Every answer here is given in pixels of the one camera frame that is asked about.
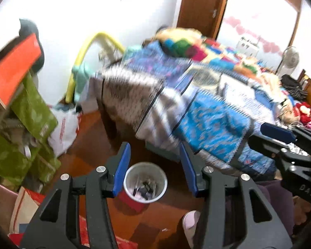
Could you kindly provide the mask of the person's right hand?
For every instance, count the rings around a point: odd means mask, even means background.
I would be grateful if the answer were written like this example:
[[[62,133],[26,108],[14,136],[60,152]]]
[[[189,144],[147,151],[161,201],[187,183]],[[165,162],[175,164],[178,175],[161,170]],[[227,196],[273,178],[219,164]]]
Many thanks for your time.
[[[307,214],[311,211],[311,204],[299,196],[293,197],[294,203],[294,224],[301,225],[306,222]]]

